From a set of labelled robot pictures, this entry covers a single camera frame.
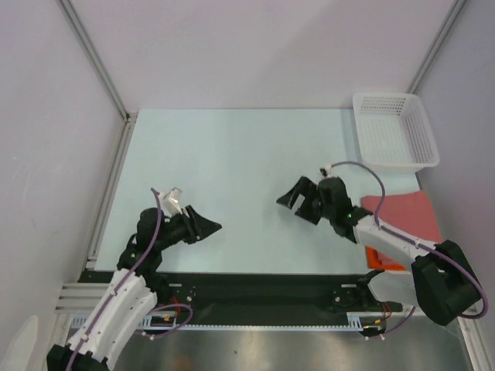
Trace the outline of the pink red t shirt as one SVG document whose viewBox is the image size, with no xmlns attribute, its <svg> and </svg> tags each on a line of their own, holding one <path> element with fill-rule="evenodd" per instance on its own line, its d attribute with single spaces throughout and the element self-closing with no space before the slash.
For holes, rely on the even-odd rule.
<svg viewBox="0 0 495 371">
<path fill-rule="evenodd" d="M 379 218 L 422 239 L 441 241 L 432 204 L 422 190 L 385 196 Z"/>
</svg>

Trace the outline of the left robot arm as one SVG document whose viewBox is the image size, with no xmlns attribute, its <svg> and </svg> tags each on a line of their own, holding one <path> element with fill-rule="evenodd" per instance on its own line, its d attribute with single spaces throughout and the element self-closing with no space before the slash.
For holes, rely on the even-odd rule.
<svg viewBox="0 0 495 371">
<path fill-rule="evenodd" d="M 105 293 L 66 345 L 52 346 L 47 368 L 112 370 L 138 325 L 154 309 L 191 312 L 189 305 L 171 300 L 166 276 L 157 271 L 162 252 L 178 243 L 200 242 L 221 228 L 192 206 L 173 216 L 165 216 L 159 207 L 143 210 Z"/>
</svg>

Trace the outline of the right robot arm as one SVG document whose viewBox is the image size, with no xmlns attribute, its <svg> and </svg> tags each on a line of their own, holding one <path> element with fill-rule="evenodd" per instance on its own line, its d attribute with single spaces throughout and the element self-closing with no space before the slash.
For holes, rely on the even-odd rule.
<svg viewBox="0 0 495 371">
<path fill-rule="evenodd" d="M 358 288 L 357 302 L 374 310 L 384 301 L 396 301 L 420 308 L 438 325 L 448 325 L 458 317 L 469 318 L 468 309 L 477 302 L 486 314 L 488 300 L 462 249 L 451 240 L 441 243 L 406 233 L 355 206 L 343 180 L 326 177 L 314 183 L 301 177 L 277 203 L 293 208 L 295 214 L 313 224 L 329 221 L 334 232 L 349 241 L 372 247 L 405 268 L 405 274 L 379 273 Z"/>
</svg>

